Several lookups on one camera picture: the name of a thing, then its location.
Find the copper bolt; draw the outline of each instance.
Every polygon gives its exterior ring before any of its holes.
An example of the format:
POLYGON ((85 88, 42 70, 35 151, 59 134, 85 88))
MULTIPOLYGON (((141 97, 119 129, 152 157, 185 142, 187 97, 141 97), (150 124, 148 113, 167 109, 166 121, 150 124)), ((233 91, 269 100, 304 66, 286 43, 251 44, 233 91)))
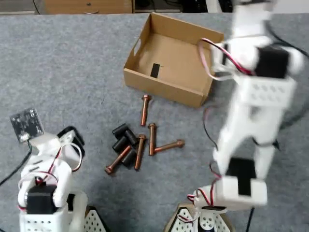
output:
POLYGON ((111 174, 114 170, 114 167, 127 155, 128 151, 131 149, 131 146, 128 145, 123 152, 121 152, 121 154, 117 157, 117 159, 115 159, 115 161, 110 165, 107 166, 105 168, 105 171, 107 172, 107 174, 111 174))
POLYGON ((146 140, 146 135, 140 134, 139 139, 140 139, 139 149, 137 151, 136 162, 135 162, 135 167, 134 167, 136 171, 140 169, 141 157, 143 155, 143 148, 144 148, 144 144, 146 140))
POLYGON ((140 117, 140 125, 144 127, 146 125, 147 120, 148 102, 151 100, 151 96, 145 94, 141 99, 144 101, 144 104, 140 117))
POLYGON ((183 146, 184 146, 184 140, 178 139, 174 143, 166 144, 164 146, 157 147, 156 149, 154 149, 155 150, 154 152, 156 153, 156 152, 164 151, 164 150, 167 150, 167 149, 170 149, 170 148, 174 148, 174 147, 180 147, 181 148, 183 146))
POLYGON ((150 123, 148 125, 148 128, 150 129, 150 135, 149 135, 149 155, 153 156, 155 154, 155 129, 156 124, 150 123))

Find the gray table surface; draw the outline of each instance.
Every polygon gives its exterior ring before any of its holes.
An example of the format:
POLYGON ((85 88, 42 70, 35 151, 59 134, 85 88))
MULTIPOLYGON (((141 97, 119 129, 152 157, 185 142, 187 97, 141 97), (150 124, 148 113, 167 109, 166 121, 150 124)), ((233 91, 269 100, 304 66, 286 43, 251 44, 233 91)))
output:
MULTIPOLYGON (((230 14, 170 14, 173 17, 229 35, 230 14)), ((104 167, 114 158, 112 129, 123 122, 135 133, 141 128, 142 92, 123 82, 122 67, 137 40, 147 14, 55 15, 0 17, 0 176, 7 175, 27 148, 18 145, 9 115, 35 107, 45 130, 58 133, 75 125, 84 136, 86 158, 73 175, 112 232, 162 231, 179 202, 197 187, 210 183, 207 164, 212 144, 201 124, 202 108, 191 109, 154 97, 148 122, 159 125, 157 143, 186 140, 184 149, 149 157, 141 171, 119 168, 114 178, 104 167)), ((309 51, 309 14, 276 15, 272 22, 283 38, 309 51)), ((287 117, 309 97, 308 63, 295 77, 298 89, 287 117)), ((216 83, 213 100, 227 102, 232 82, 216 83)), ((209 130, 217 138, 225 109, 210 117, 209 130)), ((266 207, 255 211, 252 232, 309 231, 309 124, 305 116, 279 135, 277 152, 267 177, 266 207)), ((252 154, 248 142, 238 150, 252 154)), ((0 188, 0 227, 17 232, 15 175, 0 188)), ((237 231, 244 231, 248 211, 228 213, 237 231)))

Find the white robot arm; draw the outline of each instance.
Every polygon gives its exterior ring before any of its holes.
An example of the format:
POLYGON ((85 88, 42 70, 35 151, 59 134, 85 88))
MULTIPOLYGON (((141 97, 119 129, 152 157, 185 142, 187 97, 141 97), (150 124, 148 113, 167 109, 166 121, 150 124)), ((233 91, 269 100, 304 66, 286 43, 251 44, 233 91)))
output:
POLYGON ((269 171, 275 142, 285 111, 296 88, 292 76, 303 66, 302 54, 292 47, 273 45, 265 36, 264 22, 270 19, 269 0, 238 0, 231 38, 224 47, 251 75, 239 72, 216 47, 211 47, 212 69, 229 70, 237 81, 225 125, 221 129, 213 158, 220 177, 213 185, 199 188, 189 198, 197 210, 243 210, 267 204, 264 179, 269 171), (252 159, 235 157, 241 143, 252 138, 252 159))
POLYGON ((37 148, 18 183, 20 231, 83 232, 85 193, 71 191, 72 172, 84 157, 84 141, 70 126, 58 135, 44 133, 35 109, 11 117, 19 142, 37 148))

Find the black rubber cylinder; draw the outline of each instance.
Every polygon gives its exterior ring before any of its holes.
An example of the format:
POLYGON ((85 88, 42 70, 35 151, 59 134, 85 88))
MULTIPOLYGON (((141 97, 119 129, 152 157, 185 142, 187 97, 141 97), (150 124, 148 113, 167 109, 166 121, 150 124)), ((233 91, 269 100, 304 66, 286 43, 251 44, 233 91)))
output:
POLYGON ((137 137, 134 135, 134 133, 130 129, 125 131, 124 136, 129 140, 132 146, 135 146, 139 142, 137 137))
POLYGON ((129 140, 122 136, 113 146, 115 152, 120 153, 122 152, 127 146, 129 145, 129 140))
POLYGON ((127 124, 124 123, 122 125, 120 125, 119 127, 115 128, 112 133, 113 135, 116 137, 116 139, 120 139, 124 133, 126 132, 126 130, 128 130, 129 128, 127 127, 127 124))
POLYGON ((136 155, 137 155, 137 153, 136 153, 135 149, 129 150, 127 155, 122 159, 123 165, 126 166, 126 167, 131 166, 135 162, 136 155))

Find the bolt head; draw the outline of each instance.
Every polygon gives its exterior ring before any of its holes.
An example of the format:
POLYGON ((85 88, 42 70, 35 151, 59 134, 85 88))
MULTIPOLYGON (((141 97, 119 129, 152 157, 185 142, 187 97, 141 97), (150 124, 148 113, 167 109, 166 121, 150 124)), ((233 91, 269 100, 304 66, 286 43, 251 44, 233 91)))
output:
POLYGON ((141 98, 142 100, 147 99, 147 100, 151 100, 151 96, 148 94, 144 94, 144 96, 141 98))
POLYGON ((139 134, 139 139, 146 139, 146 135, 144 135, 144 134, 139 134))
POLYGON ((107 174, 112 173, 112 169, 110 167, 106 167, 104 170, 106 171, 107 174))
POLYGON ((177 139, 177 146, 178 147, 183 147, 185 145, 185 142, 184 142, 184 140, 182 140, 182 139, 177 139))
POLYGON ((154 122, 149 123, 148 128, 150 128, 150 127, 154 127, 154 128, 156 128, 156 124, 155 124, 154 122))

